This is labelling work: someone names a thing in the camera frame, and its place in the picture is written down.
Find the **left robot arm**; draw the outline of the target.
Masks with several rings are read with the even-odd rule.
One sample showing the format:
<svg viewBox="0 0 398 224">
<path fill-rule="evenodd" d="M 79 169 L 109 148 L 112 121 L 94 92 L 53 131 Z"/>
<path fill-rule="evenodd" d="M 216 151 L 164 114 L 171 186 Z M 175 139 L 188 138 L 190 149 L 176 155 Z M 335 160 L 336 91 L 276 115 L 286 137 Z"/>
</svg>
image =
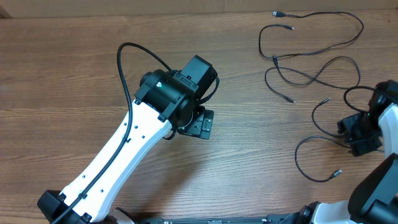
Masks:
<svg viewBox="0 0 398 224">
<path fill-rule="evenodd" d="M 220 80 L 194 56 L 183 70 L 146 73 L 122 123 L 88 167 L 63 190 L 46 190 L 37 205 L 50 223 L 133 223 L 111 209 L 125 181 L 149 150 L 171 131 L 209 139 L 214 112 L 204 94 Z"/>
</svg>

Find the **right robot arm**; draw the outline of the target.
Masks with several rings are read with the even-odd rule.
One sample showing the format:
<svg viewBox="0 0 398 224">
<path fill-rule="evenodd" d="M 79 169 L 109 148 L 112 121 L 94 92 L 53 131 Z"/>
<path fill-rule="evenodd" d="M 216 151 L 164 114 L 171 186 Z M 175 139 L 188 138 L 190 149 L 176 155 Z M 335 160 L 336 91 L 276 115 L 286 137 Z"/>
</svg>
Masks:
<svg viewBox="0 0 398 224">
<path fill-rule="evenodd" d="M 348 200 L 313 202 L 290 214 L 283 223 L 397 223 L 397 82 L 372 88 L 367 111 L 337 123 L 342 145 L 355 157 L 384 148 L 380 163 L 352 192 Z"/>
</svg>

